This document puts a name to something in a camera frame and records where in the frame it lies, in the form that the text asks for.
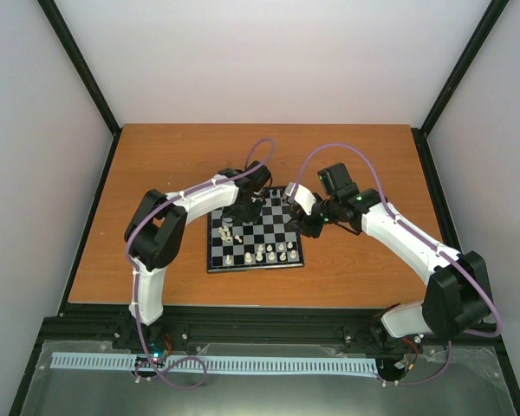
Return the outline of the black and grey chessboard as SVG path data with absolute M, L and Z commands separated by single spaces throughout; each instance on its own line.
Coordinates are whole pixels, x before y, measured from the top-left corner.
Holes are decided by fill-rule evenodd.
M 265 189 L 265 199 L 260 218 L 254 223 L 242 223 L 237 221 L 230 223 L 227 215 L 221 209 L 217 209 L 208 214 L 208 237 L 207 237 L 207 258 L 206 266 L 209 273 L 221 273 L 229 271 L 244 271 L 253 269 L 283 269 L 297 268 L 305 265 L 302 251 L 301 236 L 294 232 L 287 232 L 285 224 L 290 220 L 290 205 L 283 198 L 284 188 L 282 186 L 272 186 Z M 234 239 L 239 235 L 242 242 Z M 297 253 L 296 259 L 291 259 L 289 253 L 292 251 L 287 248 L 287 243 L 293 243 Z M 256 250 L 259 244 L 263 245 L 263 261 L 256 261 Z M 267 261 L 266 246 L 271 244 L 276 253 L 276 261 Z M 284 244 L 285 250 L 279 251 L 278 245 Z M 244 254 L 249 252 L 252 255 L 252 262 L 244 261 Z M 287 260 L 282 262 L 279 257 L 285 252 Z M 225 257 L 231 255 L 233 264 L 227 265 Z

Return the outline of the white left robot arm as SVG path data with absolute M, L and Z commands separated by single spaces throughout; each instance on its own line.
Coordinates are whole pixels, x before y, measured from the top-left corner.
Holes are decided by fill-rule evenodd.
M 155 348 L 162 341 L 163 328 L 156 321 L 163 313 L 166 270 L 179 253 L 185 227 L 217 209 L 253 211 L 257 194 L 270 179 L 266 165 L 254 161 L 246 171 L 226 168 L 180 192 L 152 189 L 145 194 L 124 235 L 125 257 L 133 273 L 129 311 L 137 322 L 132 337 L 143 348 Z

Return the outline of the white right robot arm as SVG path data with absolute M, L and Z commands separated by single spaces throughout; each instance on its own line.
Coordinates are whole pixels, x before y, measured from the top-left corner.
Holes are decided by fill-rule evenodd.
M 320 170 L 318 177 L 324 197 L 294 182 L 285 188 L 291 205 L 287 230 L 318 238 L 325 225 L 335 224 L 355 235 L 366 234 L 407 264 L 426 286 L 422 300 L 384 311 L 375 336 L 385 340 L 434 334 L 450 341 L 491 314 L 490 296 L 478 283 L 487 275 L 479 254 L 462 254 L 443 245 L 403 218 L 377 190 L 359 190 L 342 163 Z

